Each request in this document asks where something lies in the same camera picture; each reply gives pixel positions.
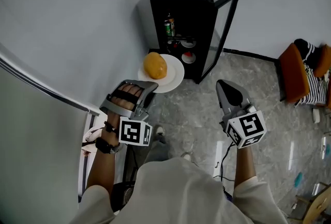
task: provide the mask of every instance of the gray pants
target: gray pants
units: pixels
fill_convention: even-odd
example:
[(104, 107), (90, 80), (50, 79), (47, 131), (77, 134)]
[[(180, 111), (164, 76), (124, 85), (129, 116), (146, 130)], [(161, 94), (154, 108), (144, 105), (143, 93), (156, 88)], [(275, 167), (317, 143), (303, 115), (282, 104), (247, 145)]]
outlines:
[(150, 161), (168, 160), (169, 159), (168, 151), (169, 151), (169, 146), (166, 144), (164, 136), (154, 135), (152, 148), (147, 154), (144, 163)]

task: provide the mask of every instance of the white t-shirt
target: white t-shirt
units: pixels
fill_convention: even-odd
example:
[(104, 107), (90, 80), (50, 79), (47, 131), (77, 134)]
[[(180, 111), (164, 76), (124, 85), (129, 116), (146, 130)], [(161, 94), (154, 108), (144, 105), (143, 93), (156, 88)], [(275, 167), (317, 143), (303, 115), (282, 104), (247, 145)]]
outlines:
[(194, 164), (173, 158), (144, 164), (128, 204), (115, 216), (101, 186), (86, 190), (71, 224), (287, 223), (267, 183), (253, 177), (234, 189), (233, 203), (218, 182)]

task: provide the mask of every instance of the white cube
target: white cube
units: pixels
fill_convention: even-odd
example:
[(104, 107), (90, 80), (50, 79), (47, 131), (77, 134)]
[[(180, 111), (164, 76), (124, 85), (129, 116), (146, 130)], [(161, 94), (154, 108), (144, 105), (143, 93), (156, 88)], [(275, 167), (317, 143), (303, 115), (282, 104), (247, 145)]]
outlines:
[(137, 146), (148, 146), (151, 140), (152, 126), (144, 121), (130, 120), (121, 116), (119, 123), (119, 142)]
[(230, 119), (225, 132), (237, 145), (237, 148), (258, 143), (267, 132), (262, 111)]

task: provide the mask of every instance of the pillow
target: pillow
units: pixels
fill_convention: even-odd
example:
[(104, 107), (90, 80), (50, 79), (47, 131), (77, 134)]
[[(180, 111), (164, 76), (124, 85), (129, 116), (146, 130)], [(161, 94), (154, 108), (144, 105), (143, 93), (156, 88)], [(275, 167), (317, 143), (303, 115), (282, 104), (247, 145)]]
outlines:
[(327, 70), (331, 66), (331, 48), (328, 45), (325, 45), (321, 49), (322, 49), (321, 57), (314, 70), (315, 77), (323, 77), (323, 75), (327, 72)]
[(294, 41), (294, 44), (298, 48), (303, 62), (309, 68), (314, 70), (317, 67), (317, 64), (320, 60), (322, 49), (315, 47), (313, 44), (308, 43), (307, 41), (304, 41), (303, 39), (296, 39)]

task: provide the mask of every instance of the hand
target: hand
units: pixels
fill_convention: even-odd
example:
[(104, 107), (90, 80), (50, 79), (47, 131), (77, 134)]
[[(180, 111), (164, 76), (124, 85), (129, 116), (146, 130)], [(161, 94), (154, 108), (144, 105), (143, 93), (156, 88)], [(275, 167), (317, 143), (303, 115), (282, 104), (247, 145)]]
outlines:
[[(123, 84), (121, 87), (118, 88), (121, 91), (128, 92), (130, 94), (133, 94), (137, 97), (141, 95), (143, 90), (134, 84)], [(127, 110), (132, 110), (134, 108), (134, 104), (132, 102), (128, 102), (127, 100), (113, 97), (111, 99), (111, 102), (123, 107)], [(111, 111), (108, 111), (108, 119), (107, 122), (110, 123), (114, 128), (118, 129), (119, 128), (119, 115), (115, 114)], [(101, 137), (108, 142), (108, 144), (111, 144), (113, 146), (118, 145), (118, 135), (116, 135), (114, 132), (107, 132), (105, 129), (102, 130)]]

